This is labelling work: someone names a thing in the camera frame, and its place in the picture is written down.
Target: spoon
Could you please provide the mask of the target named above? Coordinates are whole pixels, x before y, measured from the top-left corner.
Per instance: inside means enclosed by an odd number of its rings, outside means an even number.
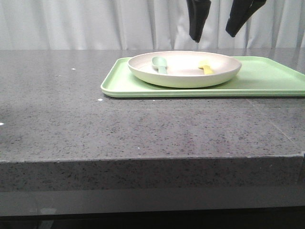
[[[158,70],[158,73],[167,74],[166,66],[167,62],[166,59],[161,56],[155,56],[152,58],[152,66],[154,69]]]

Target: white curtain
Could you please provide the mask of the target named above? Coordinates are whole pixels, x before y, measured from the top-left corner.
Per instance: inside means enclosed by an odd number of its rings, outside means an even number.
[[[199,43],[186,0],[0,0],[0,50],[305,47],[305,0],[267,0],[235,38],[211,0]]]

